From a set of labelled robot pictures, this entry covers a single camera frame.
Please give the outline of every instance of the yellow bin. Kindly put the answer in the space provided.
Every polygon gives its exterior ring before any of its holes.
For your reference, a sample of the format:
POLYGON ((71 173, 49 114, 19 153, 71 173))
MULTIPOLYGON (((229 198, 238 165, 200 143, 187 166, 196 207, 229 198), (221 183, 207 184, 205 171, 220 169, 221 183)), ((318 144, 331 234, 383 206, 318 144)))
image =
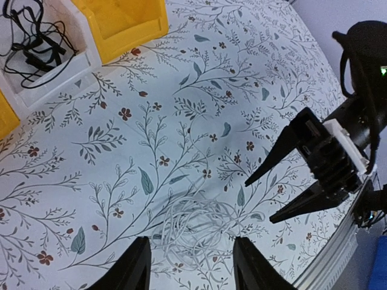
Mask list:
POLYGON ((72 0, 86 16, 102 63, 168 32, 164 0, 72 0))
POLYGON ((6 137, 19 124, 18 116, 13 112, 7 99, 0 91, 0 140, 6 137))

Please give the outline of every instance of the floral tablecloth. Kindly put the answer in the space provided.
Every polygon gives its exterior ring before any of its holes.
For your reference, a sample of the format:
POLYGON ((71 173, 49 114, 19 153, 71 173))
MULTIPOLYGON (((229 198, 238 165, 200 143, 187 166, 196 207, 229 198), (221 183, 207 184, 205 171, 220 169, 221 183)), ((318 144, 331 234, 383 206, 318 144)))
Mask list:
POLYGON ((151 289, 234 289, 235 236, 293 282, 346 215, 351 200, 270 223, 313 182, 296 152, 243 186, 299 110, 324 117, 342 101, 290 4, 176 0, 167 11, 166 37, 0 143, 2 289, 86 289, 136 236, 152 240, 151 289))

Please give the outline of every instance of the white bin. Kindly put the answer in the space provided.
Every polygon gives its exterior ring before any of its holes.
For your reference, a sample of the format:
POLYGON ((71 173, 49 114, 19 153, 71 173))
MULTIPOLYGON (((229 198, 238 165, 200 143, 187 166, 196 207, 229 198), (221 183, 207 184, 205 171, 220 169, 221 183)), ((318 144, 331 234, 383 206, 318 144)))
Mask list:
MULTIPOLYGON (((15 0, 15 9, 19 10, 23 5, 37 7, 32 0, 15 0)), ((47 102, 53 95, 66 89, 70 89, 72 94, 77 94, 86 85, 79 85, 79 80, 90 73, 95 68, 102 65, 97 47, 94 43, 86 17, 70 0, 44 0, 43 21, 55 22, 63 21, 66 25, 66 36, 78 53, 68 66, 54 80, 44 86, 35 89, 24 89, 20 86, 21 77, 13 74, 5 74, 0 71, 0 91, 18 115, 19 119, 27 118, 40 105, 47 102)), ((11 30, 9 19, 0 19, 0 53, 8 51, 11 44, 11 30)), ((21 41, 22 33, 16 28, 19 34, 15 34, 15 41, 21 41)), ((20 67, 25 69, 27 64, 23 58, 18 62, 20 67)), ((4 67, 5 57, 0 57, 0 67, 4 67)), ((67 63, 64 61, 60 66, 46 73, 28 86, 36 86, 44 83, 55 76, 67 63)))

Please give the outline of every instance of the tangled white cable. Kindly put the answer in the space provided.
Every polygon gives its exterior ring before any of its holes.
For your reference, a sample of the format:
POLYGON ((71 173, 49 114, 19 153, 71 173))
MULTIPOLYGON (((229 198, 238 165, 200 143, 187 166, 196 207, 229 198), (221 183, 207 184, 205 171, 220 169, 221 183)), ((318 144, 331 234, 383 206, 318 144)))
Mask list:
MULTIPOLYGON (((192 141, 194 122, 190 126, 190 141, 196 150, 206 159, 207 172, 209 172, 208 154, 203 153, 192 141)), ((201 190, 206 182, 196 188, 195 194, 177 198, 166 208, 162 225, 152 234, 157 234, 160 239, 153 243, 164 251, 164 257, 174 266, 176 262, 184 265, 183 270, 216 271, 211 259, 224 260, 232 255, 233 238, 241 231, 247 229, 242 221, 251 213, 237 213, 226 202, 217 201, 216 198, 207 199, 201 190)), ((264 214, 257 212, 264 219, 264 214)))

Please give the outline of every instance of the blue object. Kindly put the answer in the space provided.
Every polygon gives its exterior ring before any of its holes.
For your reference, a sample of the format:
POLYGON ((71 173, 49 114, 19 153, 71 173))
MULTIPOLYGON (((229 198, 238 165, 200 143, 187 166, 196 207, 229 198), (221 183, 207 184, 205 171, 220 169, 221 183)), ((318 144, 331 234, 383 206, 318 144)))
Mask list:
POLYGON ((387 236, 379 238, 368 290, 387 289, 387 236))

